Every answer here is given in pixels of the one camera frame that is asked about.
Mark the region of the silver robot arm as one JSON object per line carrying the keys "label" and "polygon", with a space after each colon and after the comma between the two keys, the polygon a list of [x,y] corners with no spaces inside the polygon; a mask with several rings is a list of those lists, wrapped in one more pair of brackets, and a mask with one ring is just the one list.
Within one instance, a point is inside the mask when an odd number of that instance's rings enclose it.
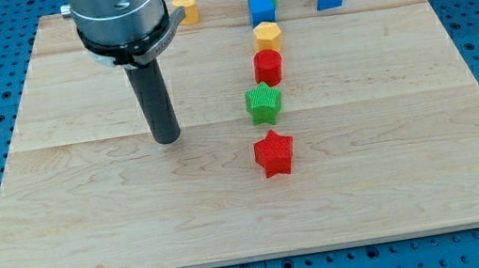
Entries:
{"label": "silver robot arm", "polygon": [[109,66],[149,65],[174,40],[186,16],[168,11],[165,0],[67,0],[78,36]]}

